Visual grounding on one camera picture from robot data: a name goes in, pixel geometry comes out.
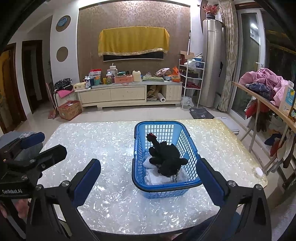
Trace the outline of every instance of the basket rim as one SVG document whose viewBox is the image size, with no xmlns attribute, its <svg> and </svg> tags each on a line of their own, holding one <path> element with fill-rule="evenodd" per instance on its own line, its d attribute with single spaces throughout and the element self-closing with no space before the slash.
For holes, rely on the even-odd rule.
<svg viewBox="0 0 296 241">
<path fill-rule="evenodd" d="M 138 130 L 138 126 L 143 124 L 143 123 L 151 123 L 151 122 L 157 122 L 159 124 L 161 123 L 168 123 L 170 122 L 170 124 L 173 123 L 176 123 L 176 124 L 179 124 L 183 127 L 183 131 L 186 132 L 186 134 L 188 135 L 189 137 L 189 142 L 191 145 L 193 145 L 196 149 L 196 146 L 193 142 L 193 140 L 191 139 L 190 137 L 190 134 L 187 130 L 187 128 L 185 127 L 184 124 L 178 122 L 178 121 L 174 121 L 174 120 L 147 120 L 147 121 L 141 121 L 139 123 L 136 124 L 135 126 L 135 132 L 134 132 L 134 139 L 137 139 L 137 130 Z M 198 154 L 197 152 L 197 149 L 194 151 L 194 155 L 196 157 L 196 159 L 201 159 L 200 155 Z M 134 183 L 134 185 L 140 189 L 141 191 L 144 191 L 144 192 L 167 192 L 167 191 L 177 191 L 177 190 L 182 190 L 182 189 L 189 189 L 189 188 L 193 188 L 193 187 L 198 187 L 200 185 L 202 185 L 202 181 L 199 179 L 199 181 L 196 181 L 196 180 L 192 180 L 192 181 L 187 181 L 186 183 L 184 182 L 181 182 L 181 183 L 178 183 L 178 184 L 173 184 L 171 187 L 163 187 L 163 184 L 160 184 L 160 185 L 146 185 L 146 184 L 140 184 L 138 183 L 138 181 L 136 180 L 136 173 L 135 173 L 135 158 L 133 158 L 133 163 L 132 163 L 132 181 Z"/>
</svg>

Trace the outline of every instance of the blue plastic basket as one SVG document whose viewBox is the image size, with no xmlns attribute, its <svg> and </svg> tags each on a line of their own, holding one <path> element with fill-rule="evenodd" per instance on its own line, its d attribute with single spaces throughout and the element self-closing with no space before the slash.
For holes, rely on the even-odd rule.
<svg viewBox="0 0 296 241">
<path fill-rule="evenodd" d="M 146 175 L 143 166 L 143 157 L 148 153 L 149 147 L 153 146 L 148 142 L 146 135 L 153 133 L 157 136 L 159 142 L 166 141 L 168 145 L 174 144 L 180 152 L 180 158 L 188 159 L 188 164 L 183 166 L 189 180 L 187 182 L 170 183 L 162 185 L 146 185 L 144 177 Z M 196 161 L 200 159 L 197 149 L 186 129 L 186 127 L 177 121 L 143 121 L 135 126 L 135 147 L 132 168 L 132 180 L 139 188 L 144 197 L 164 198 L 181 196 L 189 188 L 202 184 L 196 173 Z"/>
</svg>

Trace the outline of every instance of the pink box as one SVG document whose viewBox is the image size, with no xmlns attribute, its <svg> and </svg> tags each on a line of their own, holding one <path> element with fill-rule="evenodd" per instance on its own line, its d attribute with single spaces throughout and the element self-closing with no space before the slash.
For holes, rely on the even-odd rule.
<svg viewBox="0 0 296 241">
<path fill-rule="evenodd" d="M 133 81 L 132 75 L 124 75 L 115 77 L 115 84 L 130 83 Z"/>
</svg>

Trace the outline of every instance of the pink clothing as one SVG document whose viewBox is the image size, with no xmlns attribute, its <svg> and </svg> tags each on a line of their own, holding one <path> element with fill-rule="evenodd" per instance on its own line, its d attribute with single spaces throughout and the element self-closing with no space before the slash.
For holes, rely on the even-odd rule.
<svg viewBox="0 0 296 241">
<path fill-rule="evenodd" d="M 247 72 L 239 80 L 239 84 L 242 85 L 256 82 L 265 84 L 275 92 L 274 101 L 270 102 L 275 106 L 279 106 L 284 94 L 285 85 L 288 85 L 288 81 L 284 80 L 282 76 L 277 76 L 267 68 L 260 69 L 257 72 Z"/>
<path fill-rule="evenodd" d="M 57 91 L 57 93 L 59 94 L 60 98 L 64 98 L 65 96 L 69 95 L 73 91 L 74 91 L 74 88 L 70 91 L 69 90 L 59 90 L 59 91 Z"/>
</svg>

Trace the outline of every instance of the doorway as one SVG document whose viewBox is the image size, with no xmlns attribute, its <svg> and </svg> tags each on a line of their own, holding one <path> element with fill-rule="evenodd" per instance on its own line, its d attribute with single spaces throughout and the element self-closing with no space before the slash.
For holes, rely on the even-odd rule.
<svg viewBox="0 0 296 241">
<path fill-rule="evenodd" d="M 245 9 L 237 11 L 239 24 L 239 54 L 235 82 L 249 71 L 258 71 L 265 66 L 265 30 L 260 9 Z M 247 126 L 245 109 L 251 100 L 243 90 L 234 87 L 228 112 L 237 121 Z"/>
<path fill-rule="evenodd" d="M 0 126 L 4 134 L 27 119 L 17 87 L 15 48 L 16 43 L 9 44 L 0 55 Z"/>
<path fill-rule="evenodd" d="M 42 40 L 23 41 L 22 73 L 29 106 L 34 113 L 40 104 L 49 100 L 43 72 Z"/>
</svg>

